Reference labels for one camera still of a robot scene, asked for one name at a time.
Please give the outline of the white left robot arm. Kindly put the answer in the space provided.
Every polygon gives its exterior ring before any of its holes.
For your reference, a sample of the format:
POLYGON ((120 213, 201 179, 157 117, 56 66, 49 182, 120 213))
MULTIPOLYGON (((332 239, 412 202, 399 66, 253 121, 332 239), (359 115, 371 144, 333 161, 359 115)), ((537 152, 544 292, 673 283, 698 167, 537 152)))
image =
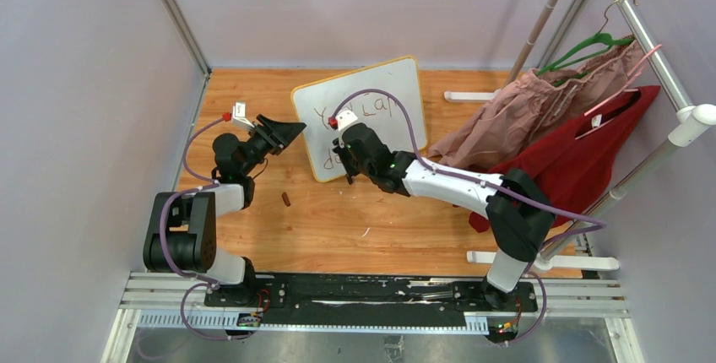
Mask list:
POLYGON ((215 167, 203 185, 156 194, 143 246, 150 272, 197 279, 213 292, 225 293, 236 305, 250 306, 268 292, 259 287, 247 257, 219 248, 217 220, 247 208, 253 200, 252 171, 266 165, 303 132, 303 122, 278 122, 263 115, 248 124, 248 138, 222 133, 212 143, 215 167))

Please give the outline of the yellow framed whiteboard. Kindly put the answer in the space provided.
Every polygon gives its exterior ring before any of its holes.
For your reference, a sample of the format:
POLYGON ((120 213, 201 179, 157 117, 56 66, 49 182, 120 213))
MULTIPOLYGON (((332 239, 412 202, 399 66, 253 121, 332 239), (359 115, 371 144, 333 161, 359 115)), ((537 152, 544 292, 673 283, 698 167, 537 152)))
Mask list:
POLYGON ((306 124, 303 131, 306 151, 318 182, 329 182, 345 174, 339 157, 332 151, 332 141, 338 135, 328 119, 345 98, 357 91, 361 95, 349 100, 344 108, 375 130, 391 150, 413 149, 402 108, 410 117, 417 148, 427 146, 419 68, 414 57, 399 57, 304 84, 295 88, 290 97, 299 121, 306 124))

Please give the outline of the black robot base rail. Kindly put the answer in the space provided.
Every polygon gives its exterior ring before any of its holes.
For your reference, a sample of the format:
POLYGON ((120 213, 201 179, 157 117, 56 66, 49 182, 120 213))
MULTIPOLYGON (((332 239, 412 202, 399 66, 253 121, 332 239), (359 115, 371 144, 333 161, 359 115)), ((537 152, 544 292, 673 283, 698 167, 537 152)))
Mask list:
POLYGON ((621 287, 605 279, 522 279, 508 295, 479 277, 260 274, 254 290, 214 289, 172 274, 131 274, 120 301, 140 328, 209 336, 257 331, 457 334, 505 344, 550 317, 625 318, 621 287))

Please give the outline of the brown marker cap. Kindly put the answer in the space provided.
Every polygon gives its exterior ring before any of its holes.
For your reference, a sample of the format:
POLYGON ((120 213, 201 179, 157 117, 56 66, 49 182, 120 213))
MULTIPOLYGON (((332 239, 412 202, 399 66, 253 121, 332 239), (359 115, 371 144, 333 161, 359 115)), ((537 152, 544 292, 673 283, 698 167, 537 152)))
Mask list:
POLYGON ((286 206, 286 207, 290 207, 290 206, 291 206, 291 201, 290 201, 290 197, 289 197, 288 193, 287 193, 287 192, 283 192, 282 195, 281 195, 281 197, 282 197, 282 200, 283 200, 285 206, 286 206))

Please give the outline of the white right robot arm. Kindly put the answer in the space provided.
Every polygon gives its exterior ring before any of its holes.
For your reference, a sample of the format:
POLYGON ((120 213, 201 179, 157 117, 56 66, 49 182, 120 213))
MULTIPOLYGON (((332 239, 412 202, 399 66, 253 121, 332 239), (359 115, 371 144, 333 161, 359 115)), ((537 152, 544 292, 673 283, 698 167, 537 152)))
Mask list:
POLYGON ((462 172, 408 151, 392 151, 363 122, 340 126, 333 141, 346 178, 366 176, 386 193, 432 198, 470 210, 491 226, 498 249, 481 284, 493 310, 513 303, 518 281, 534 262, 556 215, 544 193, 519 169, 506 175, 462 172))

